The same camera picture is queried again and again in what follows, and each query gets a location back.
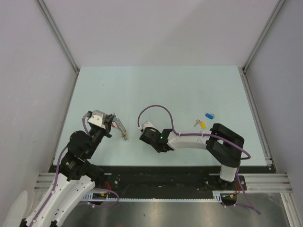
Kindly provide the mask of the keyring with chain and tags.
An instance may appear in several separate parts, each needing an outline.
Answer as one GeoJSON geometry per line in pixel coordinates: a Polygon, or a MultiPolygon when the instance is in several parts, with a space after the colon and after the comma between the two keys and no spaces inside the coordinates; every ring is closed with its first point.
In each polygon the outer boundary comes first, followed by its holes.
{"type": "Polygon", "coordinates": [[[124,125],[122,124],[121,120],[115,114],[113,114],[113,116],[114,116],[114,118],[112,120],[112,127],[114,127],[115,129],[117,129],[121,132],[121,137],[124,140],[129,140],[127,130],[124,127],[124,125]]]}

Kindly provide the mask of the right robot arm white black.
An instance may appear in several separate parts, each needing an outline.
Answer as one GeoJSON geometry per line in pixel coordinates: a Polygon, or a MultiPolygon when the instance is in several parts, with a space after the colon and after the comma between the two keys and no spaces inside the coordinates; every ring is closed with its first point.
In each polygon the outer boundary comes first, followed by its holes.
{"type": "Polygon", "coordinates": [[[183,148],[207,150],[221,164],[219,186],[229,190],[235,185],[245,140],[224,125],[215,123],[210,131],[185,135],[175,134],[172,129],[159,131],[150,122],[139,126],[139,130],[139,140],[151,145],[158,153],[183,148]]]}

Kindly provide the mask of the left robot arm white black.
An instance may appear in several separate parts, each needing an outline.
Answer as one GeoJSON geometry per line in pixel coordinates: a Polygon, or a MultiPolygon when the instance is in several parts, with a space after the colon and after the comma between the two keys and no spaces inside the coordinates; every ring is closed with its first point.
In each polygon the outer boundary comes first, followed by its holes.
{"type": "Polygon", "coordinates": [[[22,227],[60,227],[81,199],[105,183],[104,171],[89,162],[104,137],[111,138],[115,115],[101,111],[86,113],[83,123],[90,129],[76,131],[59,155],[55,177],[22,227]]]}

